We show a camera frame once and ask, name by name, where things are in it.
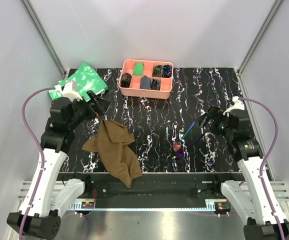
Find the brown cloth napkin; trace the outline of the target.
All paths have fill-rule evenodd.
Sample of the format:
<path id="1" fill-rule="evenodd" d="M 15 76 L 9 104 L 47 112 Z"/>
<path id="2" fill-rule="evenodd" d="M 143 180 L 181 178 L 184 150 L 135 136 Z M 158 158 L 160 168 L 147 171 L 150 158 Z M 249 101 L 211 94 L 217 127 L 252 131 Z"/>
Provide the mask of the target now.
<path id="1" fill-rule="evenodd" d="M 98 133 L 84 143 L 82 150 L 97 153 L 106 171 L 130 188 L 133 179 L 143 175 L 138 157 L 129 147 L 134 142 L 126 126 L 102 119 Z"/>

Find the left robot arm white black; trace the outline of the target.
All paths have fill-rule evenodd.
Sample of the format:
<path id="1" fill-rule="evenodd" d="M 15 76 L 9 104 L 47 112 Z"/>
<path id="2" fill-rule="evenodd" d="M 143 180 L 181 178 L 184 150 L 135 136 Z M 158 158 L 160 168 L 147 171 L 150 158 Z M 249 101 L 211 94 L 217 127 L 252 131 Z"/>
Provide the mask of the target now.
<path id="1" fill-rule="evenodd" d="M 26 236 L 53 240 L 59 232 L 64 213 L 74 201 L 79 197 L 95 195 L 91 177 L 75 173 L 53 196 L 60 168 L 75 139 L 75 128 L 84 121 L 105 115 L 110 106 L 108 100 L 91 90 L 87 95 L 88 101 L 71 90 L 53 100 L 45 131 L 40 139 L 34 138 L 39 150 L 34 176 L 19 210 L 9 213 L 6 221 L 20 239 Z"/>

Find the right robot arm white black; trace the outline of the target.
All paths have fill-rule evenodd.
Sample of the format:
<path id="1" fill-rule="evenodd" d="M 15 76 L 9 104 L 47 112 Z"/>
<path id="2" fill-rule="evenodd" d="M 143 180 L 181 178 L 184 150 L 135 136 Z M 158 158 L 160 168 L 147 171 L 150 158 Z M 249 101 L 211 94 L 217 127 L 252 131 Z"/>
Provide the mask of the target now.
<path id="1" fill-rule="evenodd" d="M 244 106 L 223 110 L 212 106 L 198 118 L 201 127 L 226 140 L 229 152 L 247 184 L 246 195 L 236 180 L 218 181 L 211 186 L 216 198 L 225 197 L 242 220 L 247 240 L 289 240 L 289 221 L 281 209 L 263 165 L 264 154 L 253 137 Z"/>

